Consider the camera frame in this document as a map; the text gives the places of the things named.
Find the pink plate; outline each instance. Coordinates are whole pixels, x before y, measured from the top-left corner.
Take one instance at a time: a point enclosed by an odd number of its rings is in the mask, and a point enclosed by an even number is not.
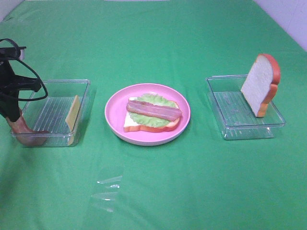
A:
[[[182,118],[175,130],[161,133],[145,131],[124,132],[123,126],[128,99],[130,97],[141,96],[144,93],[158,94],[179,104],[179,108],[182,111]],[[189,123],[191,110],[187,100],[178,91],[165,85],[143,83],[131,85],[116,92],[106,103],[105,116],[112,131],[119,138],[135,145],[153,146],[167,143],[178,137]]]

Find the sandwich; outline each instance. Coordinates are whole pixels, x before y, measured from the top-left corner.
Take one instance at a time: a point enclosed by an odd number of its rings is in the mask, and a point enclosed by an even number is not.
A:
[[[268,104],[276,95],[280,67],[270,54],[259,54],[242,85],[241,92],[256,117],[264,117]]]
[[[177,128],[182,116],[177,102],[150,93],[130,97],[126,109],[124,132],[172,131]]]

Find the white wall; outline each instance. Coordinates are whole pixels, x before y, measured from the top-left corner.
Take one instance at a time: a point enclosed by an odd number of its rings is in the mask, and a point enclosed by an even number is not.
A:
[[[23,0],[0,0],[0,22]]]
[[[307,51],[307,0],[254,0]]]

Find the toy bread slice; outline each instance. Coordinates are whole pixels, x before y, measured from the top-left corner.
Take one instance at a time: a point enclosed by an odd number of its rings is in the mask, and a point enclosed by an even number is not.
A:
[[[132,132],[132,131],[147,131],[147,132],[153,132],[153,133],[159,133],[159,132],[164,132],[164,131],[172,131],[177,128],[179,125],[180,118],[176,119],[175,121],[170,121],[166,126],[161,126],[161,127],[150,127],[150,126],[145,126],[136,123],[129,115],[129,112],[126,113],[125,117],[125,124],[124,124],[124,132]]]
[[[242,85],[241,92],[256,117],[264,117],[280,82],[280,67],[273,56],[259,54]]]

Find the bread crust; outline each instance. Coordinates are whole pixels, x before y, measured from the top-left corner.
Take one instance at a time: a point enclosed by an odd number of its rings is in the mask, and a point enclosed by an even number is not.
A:
[[[260,55],[265,56],[266,59],[270,62],[271,67],[272,67],[272,72],[273,72],[273,78],[270,84],[270,90],[268,94],[266,95],[266,97],[263,99],[262,103],[260,104],[260,109],[257,113],[257,117],[264,117],[267,111],[267,108],[268,108],[268,104],[270,103],[270,101],[273,99],[273,97],[277,93],[278,84],[280,82],[280,77],[281,77],[281,72],[280,72],[280,67],[278,65],[278,62],[275,60],[275,58],[272,55],[259,54],[258,57]]]
[[[177,108],[179,108],[179,105],[177,102],[172,101],[176,104]],[[177,118],[175,121],[169,122],[166,126],[162,127],[149,127],[145,125],[138,125],[138,126],[127,126],[124,127],[124,132],[134,132],[134,131],[146,131],[146,132],[152,132],[152,133],[160,133],[160,132],[170,132],[176,129],[180,123],[181,117]]]

